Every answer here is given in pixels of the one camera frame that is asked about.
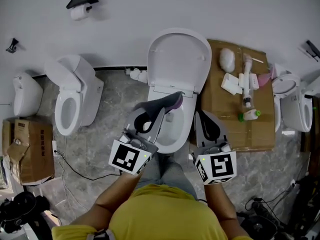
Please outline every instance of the white wall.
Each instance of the white wall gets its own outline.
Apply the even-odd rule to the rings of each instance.
[[[320,0],[100,0],[93,18],[79,22],[70,18],[69,1],[0,0],[1,74],[43,74],[48,56],[69,53],[95,67],[145,66],[150,39],[169,27],[265,51],[300,76],[320,69],[298,50],[307,39],[320,48]],[[24,50],[5,51],[12,37]]]

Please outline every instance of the cardboard sheet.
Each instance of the cardboard sheet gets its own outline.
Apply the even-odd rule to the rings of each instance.
[[[201,109],[216,115],[228,129],[228,140],[234,151],[267,151],[275,146],[275,108],[272,84],[253,91],[254,108],[261,111],[257,120],[239,122],[238,114],[248,111],[242,104],[242,94],[232,95],[221,88],[225,72],[219,65],[222,48],[229,48],[235,54],[235,70],[231,73],[238,77],[243,73],[243,54],[249,54],[253,60],[251,72],[268,73],[268,62],[264,52],[219,40],[208,40],[212,49],[211,68],[205,86],[200,95]]]

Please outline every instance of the jeans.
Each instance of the jeans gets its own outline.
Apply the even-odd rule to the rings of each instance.
[[[135,189],[149,184],[168,185],[177,187],[198,200],[196,191],[185,176],[181,165],[175,162],[172,156],[156,153],[142,173]]]

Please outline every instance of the toilet tank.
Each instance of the toilet tank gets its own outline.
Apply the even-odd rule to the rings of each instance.
[[[58,58],[57,61],[73,72],[85,85],[90,85],[95,78],[96,71],[80,55],[66,55]]]

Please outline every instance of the white pipe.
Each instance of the white pipe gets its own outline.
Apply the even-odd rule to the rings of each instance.
[[[244,78],[243,78],[243,103],[247,108],[251,107],[251,96],[249,95],[249,74],[252,68],[252,58],[248,54],[243,54],[243,68],[244,68]]]

